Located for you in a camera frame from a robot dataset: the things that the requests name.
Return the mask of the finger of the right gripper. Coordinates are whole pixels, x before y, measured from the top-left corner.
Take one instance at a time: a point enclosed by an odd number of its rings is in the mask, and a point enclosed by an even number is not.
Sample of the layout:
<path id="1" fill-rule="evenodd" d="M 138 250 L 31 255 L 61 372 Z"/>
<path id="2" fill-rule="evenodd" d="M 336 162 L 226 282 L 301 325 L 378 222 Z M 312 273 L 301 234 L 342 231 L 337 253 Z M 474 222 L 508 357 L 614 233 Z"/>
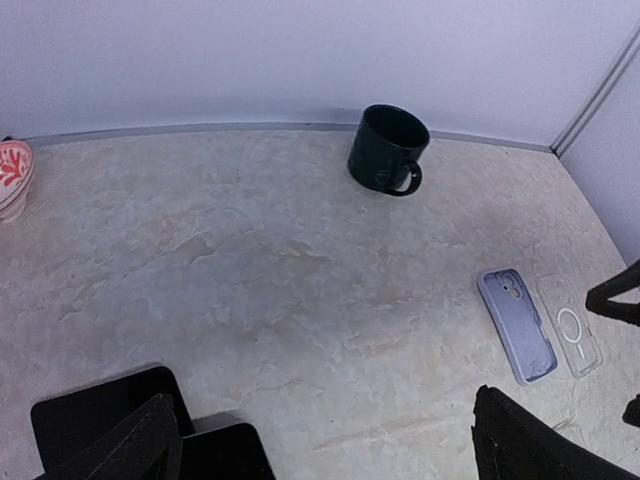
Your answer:
<path id="1" fill-rule="evenodd" d="M 614 301 L 613 298 L 639 287 L 640 262 L 588 291 L 585 308 L 596 315 L 639 326 L 639 304 Z"/>
<path id="2" fill-rule="evenodd" d="M 622 416 L 625 424 L 640 428 L 640 395 L 629 401 Z"/>

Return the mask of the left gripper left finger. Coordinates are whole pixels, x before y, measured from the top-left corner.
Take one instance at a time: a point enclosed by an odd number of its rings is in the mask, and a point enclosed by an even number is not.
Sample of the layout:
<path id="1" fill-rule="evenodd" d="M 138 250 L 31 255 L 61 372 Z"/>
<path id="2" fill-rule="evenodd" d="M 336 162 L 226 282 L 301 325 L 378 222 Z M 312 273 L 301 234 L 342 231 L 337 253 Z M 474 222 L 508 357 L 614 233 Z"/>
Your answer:
<path id="1" fill-rule="evenodd" d="M 177 479 L 180 434 L 173 399 L 156 394 L 42 479 Z"/>

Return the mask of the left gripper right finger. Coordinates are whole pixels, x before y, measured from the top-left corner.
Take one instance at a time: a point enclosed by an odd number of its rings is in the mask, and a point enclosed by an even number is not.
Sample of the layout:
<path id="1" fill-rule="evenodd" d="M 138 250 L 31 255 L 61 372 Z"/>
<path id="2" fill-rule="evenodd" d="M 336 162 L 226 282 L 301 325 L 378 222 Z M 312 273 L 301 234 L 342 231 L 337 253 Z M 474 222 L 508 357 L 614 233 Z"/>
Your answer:
<path id="1" fill-rule="evenodd" d="M 479 388 L 473 413 L 481 480 L 637 477 L 566 439 L 497 388 Z"/>

